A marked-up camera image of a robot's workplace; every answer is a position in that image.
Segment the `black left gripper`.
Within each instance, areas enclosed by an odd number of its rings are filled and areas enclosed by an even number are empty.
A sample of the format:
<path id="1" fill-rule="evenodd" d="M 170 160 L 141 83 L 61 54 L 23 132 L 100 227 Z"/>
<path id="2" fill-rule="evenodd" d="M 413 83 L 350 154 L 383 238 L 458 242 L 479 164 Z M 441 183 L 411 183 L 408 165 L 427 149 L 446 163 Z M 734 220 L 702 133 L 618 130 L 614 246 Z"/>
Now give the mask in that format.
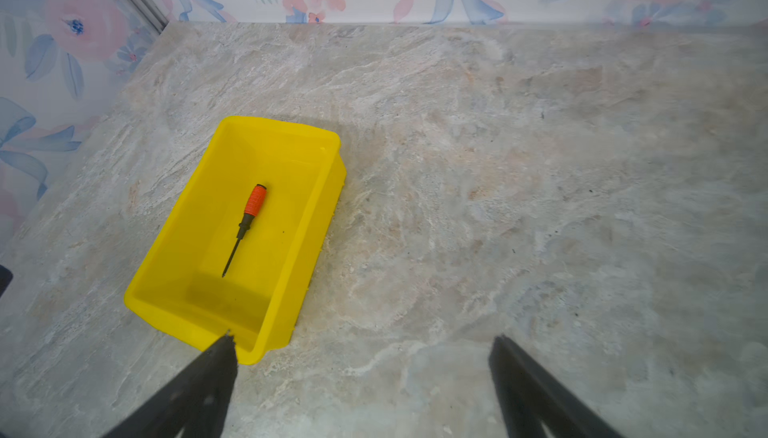
<path id="1" fill-rule="evenodd" d="M 12 280 L 12 271 L 4 266 L 0 266 L 0 296 L 3 296 Z"/>

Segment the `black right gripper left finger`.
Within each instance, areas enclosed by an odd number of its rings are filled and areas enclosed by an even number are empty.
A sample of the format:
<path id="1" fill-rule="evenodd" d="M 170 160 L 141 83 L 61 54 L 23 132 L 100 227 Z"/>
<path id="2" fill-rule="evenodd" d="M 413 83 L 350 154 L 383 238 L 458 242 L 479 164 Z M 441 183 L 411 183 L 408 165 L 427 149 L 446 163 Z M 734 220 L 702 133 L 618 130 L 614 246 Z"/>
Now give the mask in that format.
<path id="1" fill-rule="evenodd" d="M 220 437 L 238 362 L 226 334 L 180 371 L 108 437 Z"/>

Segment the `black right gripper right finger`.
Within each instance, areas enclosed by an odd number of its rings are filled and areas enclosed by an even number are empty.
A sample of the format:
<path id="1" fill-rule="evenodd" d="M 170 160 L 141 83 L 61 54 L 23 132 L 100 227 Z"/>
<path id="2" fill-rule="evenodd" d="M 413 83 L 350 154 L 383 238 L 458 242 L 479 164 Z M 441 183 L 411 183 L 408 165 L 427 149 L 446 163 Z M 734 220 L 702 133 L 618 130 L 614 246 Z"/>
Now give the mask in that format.
<path id="1" fill-rule="evenodd" d="M 508 436 L 621 437 L 511 338 L 494 339 L 489 367 Z"/>

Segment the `orange black screwdriver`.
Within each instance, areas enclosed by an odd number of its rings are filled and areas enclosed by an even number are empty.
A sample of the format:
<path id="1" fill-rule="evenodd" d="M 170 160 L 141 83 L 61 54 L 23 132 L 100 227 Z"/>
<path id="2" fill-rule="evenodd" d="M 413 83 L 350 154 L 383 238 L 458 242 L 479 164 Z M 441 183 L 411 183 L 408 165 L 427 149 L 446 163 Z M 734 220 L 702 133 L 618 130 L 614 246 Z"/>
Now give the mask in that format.
<path id="1" fill-rule="evenodd" d="M 233 249 L 228 257 L 228 260 L 226 262 L 226 265 L 223 269 L 223 272 L 221 274 L 222 277 L 225 277 L 231 263 L 234 259 L 234 256 L 237 252 L 238 247 L 240 246 L 240 243 L 242 240 L 244 240 L 247 232 L 250 230 L 255 218 L 260 214 L 261 208 L 264 204 L 265 198 L 267 194 L 267 187 L 263 184 L 257 184 L 252 192 L 250 193 L 250 196 L 248 197 L 248 200 L 246 202 L 246 206 L 244 208 L 244 214 L 242 217 L 242 220 L 240 221 L 240 224 L 238 225 L 238 232 L 236 235 L 236 242 L 234 243 Z"/>

